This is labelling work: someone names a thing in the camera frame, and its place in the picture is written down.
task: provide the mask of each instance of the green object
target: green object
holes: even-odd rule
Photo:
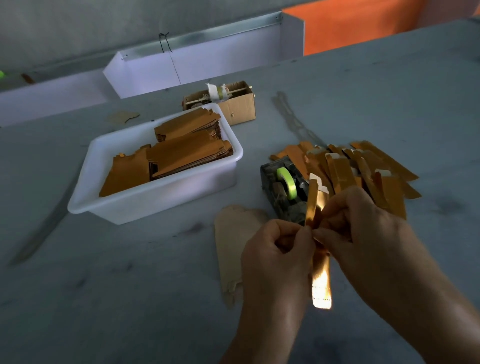
[[[295,186],[295,181],[292,178],[292,175],[285,167],[280,167],[276,170],[276,177],[279,180],[284,180],[287,184],[288,193],[287,198],[289,200],[294,200],[297,197],[297,187]]]

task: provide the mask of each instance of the table surface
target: table surface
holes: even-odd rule
[[[204,82],[0,129],[2,362],[217,361],[240,306],[221,300],[213,221],[231,204],[274,216],[259,167],[299,141],[278,92],[322,140],[370,140],[420,176],[409,222],[479,307],[479,44],[479,22],[462,20],[208,80],[245,80],[256,94],[256,120],[233,127],[244,149],[237,185],[121,226],[65,213],[89,142],[120,128],[108,115],[139,112],[129,126],[175,113]],[[332,290],[331,311],[309,308],[291,363],[421,362],[336,263]]]

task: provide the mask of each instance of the orange wall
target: orange wall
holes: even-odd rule
[[[321,0],[283,12],[305,21],[305,55],[415,28],[426,0]]]

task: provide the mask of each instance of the open cardboard box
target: open cardboard box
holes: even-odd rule
[[[226,86],[229,91],[245,88],[245,90],[233,93],[233,97],[227,101],[218,104],[228,123],[235,125],[255,119],[255,100],[250,86],[245,81],[234,82]],[[204,95],[208,95],[208,90],[199,91],[184,97],[182,102],[183,110],[188,110],[196,105],[196,103],[187,105],[187,102],[201,99]]]

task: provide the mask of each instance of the wooden stick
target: wooden stick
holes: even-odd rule
[[[243,88],[239,88],[238,90],[228,91],[227,95],[231,95],[234,92],[244,91],[246,89],[247,89],[247,87],[243,87]],[[194,104],[196,102],[202,102],[202,101],[209,100],[209,99],[210,99],[210,96],[204,96],[202,98],[199,98],[198,100],[193,100],[193,101],[186,102],[185,105]]]

